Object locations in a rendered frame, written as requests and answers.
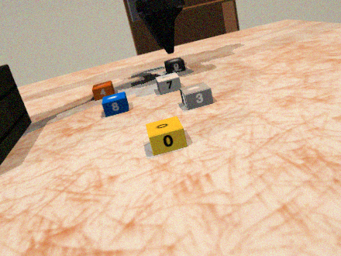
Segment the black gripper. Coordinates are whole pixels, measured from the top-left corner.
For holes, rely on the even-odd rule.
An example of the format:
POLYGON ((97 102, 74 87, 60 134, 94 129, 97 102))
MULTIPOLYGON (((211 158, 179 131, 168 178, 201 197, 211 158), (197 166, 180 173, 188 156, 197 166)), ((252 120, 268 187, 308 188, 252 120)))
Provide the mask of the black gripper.
POLYGON ((136 0, 140 19, 150 31, 160 48, 174 53, 174 22, 182 11, 184 0, 136 0))

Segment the yellow block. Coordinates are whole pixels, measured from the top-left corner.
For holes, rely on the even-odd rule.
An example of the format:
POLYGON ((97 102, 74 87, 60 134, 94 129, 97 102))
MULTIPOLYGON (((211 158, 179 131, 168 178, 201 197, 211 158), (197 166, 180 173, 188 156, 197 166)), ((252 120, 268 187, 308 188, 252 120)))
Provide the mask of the yellow block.
POLYGON ((153 156, 187 147, 184 128, 177 116, 146 124, 153 156))

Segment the orange block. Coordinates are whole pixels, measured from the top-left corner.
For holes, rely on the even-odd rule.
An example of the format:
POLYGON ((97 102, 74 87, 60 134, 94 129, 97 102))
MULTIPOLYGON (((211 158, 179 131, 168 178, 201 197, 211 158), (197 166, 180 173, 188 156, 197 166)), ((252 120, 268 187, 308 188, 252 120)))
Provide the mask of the orange block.
POLYGON ((95 101, 102 99, 102 97, 114 94, 114 88, 111 81, 106 81, 93 85, 92 91, 95 97, 95 101))

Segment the blue block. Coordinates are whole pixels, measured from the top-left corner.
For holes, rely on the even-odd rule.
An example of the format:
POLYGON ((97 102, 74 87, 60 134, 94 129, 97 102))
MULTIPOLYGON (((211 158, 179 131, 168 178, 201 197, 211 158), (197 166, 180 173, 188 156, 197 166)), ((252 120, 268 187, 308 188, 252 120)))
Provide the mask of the blue block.
POLYGON ((102 97, 102 108, 105 117, 129 111, 129 103, 125 92, 102 97))

